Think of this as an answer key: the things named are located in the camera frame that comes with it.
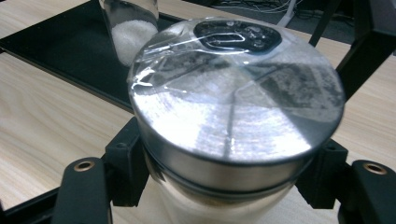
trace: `metal ring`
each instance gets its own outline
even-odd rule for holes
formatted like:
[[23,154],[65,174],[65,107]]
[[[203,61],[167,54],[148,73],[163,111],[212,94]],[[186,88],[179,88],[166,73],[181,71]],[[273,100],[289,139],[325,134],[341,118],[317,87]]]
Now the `metal ring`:
[[77,172],[84,172],[90,170],[95,165],[93,161],[82,161],[79,164],[75,165],[74,169]]
[[374,163],[366,162],[363,164],[363,167],[364,167],[364,169],[366,169],[376,175],[385,175],[387,173],[386,169],[384,169],[382,166],[374,164]]

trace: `metal lid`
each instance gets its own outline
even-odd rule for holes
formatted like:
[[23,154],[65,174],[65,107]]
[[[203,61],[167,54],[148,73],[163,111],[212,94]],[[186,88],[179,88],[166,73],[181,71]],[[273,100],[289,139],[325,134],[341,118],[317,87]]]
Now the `metal lid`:
[[247,21],[177,23],[148,42],[128,81],[152,157],[218,190],[295,178],[335,131],[345,102],[337,74],[314,48]]

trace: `black tray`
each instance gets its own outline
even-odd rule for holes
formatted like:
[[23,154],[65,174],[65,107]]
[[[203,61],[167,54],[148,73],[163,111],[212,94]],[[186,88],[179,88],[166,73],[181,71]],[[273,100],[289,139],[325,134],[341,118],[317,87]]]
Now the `black tray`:
[[[160,14],[159,30],[179,21],[182,19]],[[129,69],[117,59],[97,0],[2,38],[0,48],[132,111],[126,83]]]

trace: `wooden table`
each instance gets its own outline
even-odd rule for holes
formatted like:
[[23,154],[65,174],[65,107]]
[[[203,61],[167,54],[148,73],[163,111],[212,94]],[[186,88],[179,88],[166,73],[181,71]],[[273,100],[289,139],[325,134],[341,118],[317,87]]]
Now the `wooden table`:
[[[7,0],[0,3],[0,37],[36,24],[84,0]],[[178,0],[161,12],[183,19],[238,16]],[[294,32],[308,39],[309,35]],[[337,65],[348,45],[322,38],[318,50]],[[389,57],[346,104],[333,139],[360,159],[396,169],[396,58]],[[100,157],[133,115],[5,53],[0,54],[0,199],[4,208],[60,185],[64,168]],[[261,223],[337,223],[333,210],[311,209],[294,188]],[[113,208],[115,223],[170,223],[150,179],[137,208]]]

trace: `white granules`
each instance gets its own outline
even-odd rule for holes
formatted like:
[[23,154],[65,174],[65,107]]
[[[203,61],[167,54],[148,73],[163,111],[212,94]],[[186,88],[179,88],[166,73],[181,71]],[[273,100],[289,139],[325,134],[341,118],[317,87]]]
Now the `white granules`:
[[125,21],[113,27],[111,35],[120,62],[131,66],[137,52],[157,33],[147,21]]

